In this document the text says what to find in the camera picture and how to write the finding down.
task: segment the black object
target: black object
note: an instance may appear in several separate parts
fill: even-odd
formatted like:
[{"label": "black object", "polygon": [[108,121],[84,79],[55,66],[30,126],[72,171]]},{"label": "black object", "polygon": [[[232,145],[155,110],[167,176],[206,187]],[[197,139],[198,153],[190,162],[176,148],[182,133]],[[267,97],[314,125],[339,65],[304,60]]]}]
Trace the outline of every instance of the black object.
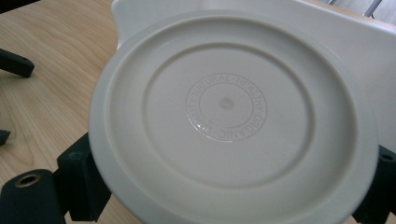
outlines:
[{"label": "black object", "polygon": [[18,54],[0,49],[0,69],[21,77],[30,77],[35,65]]},{"label": "black object", "polygon": [[52,173],[34,170],[9,180],[0,197],[1,224],[64,224],[67,211],[74,221],[97,221],[111,192],[93,161],[84,134],[58,158]]},{"label": "black object", "polygon": [[396,214],[396,154],[379,146],[375,178],[353,217],[359,223],[381,224],[389,212]]},{"label": "black object", "polygon": [[0,146],[6,143],[11,132],[0,130]]},{"label": "black object", "polygon": [[17,7],[23,7],[39,0],[1,0],[0,1],[0,14],[15,9]]}]

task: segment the table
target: table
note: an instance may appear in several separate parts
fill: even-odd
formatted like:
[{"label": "table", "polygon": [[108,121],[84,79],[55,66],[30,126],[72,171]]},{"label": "table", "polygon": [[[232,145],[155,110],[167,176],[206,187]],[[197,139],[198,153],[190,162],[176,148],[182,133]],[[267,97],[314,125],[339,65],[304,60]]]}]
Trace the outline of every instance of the table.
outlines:
[{"label": "table", "polygon": [[[42,0],[0,15],[0,48],[35,63],[29,79],[0,70],[0,128],[12,131],[0,147],[0,186],[29,170],[55,171],[87,132],[94,84],[117,47],[111,2]],[[139,222],[112,197],[98,223]]]}]

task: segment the circular logo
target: circular logo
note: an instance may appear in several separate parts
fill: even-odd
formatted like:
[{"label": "circular logo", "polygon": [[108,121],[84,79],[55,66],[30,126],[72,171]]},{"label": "circular logo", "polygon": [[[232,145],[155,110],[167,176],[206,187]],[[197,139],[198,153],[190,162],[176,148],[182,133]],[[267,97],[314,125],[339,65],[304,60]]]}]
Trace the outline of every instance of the circular logo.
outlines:
[{"label": "circular logo", "polygon": [[264,124],[262,92],[244,77],[214,74],[197,81],[187,96],[192,126],[211,139],[233,142],[250,137]]}]

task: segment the center dot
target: center dot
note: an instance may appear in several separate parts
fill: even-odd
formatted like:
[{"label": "center dot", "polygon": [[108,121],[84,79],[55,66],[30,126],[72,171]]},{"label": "center dot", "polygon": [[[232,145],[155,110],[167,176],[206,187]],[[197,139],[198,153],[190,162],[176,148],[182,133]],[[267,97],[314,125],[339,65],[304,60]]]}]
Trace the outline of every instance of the center dot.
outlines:
[{"label": "center dot", "polygon": [[224,97],[220,99],[219,105],[223,110],[232,110],[234,107],[233,100],[228,97]]}]

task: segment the round plate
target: round plate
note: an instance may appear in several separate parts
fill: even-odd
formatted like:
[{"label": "round plate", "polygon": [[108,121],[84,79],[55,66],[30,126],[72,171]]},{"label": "round plate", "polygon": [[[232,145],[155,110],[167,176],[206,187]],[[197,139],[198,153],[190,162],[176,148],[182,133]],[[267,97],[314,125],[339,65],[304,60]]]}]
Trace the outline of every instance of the round plate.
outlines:
[{"label": "round plate", "polygon": [[107,64],[92,152],[145,223],[336,223],[359,205],[376,165],[371,114],[334,55],[280,27],[185,14]]}]

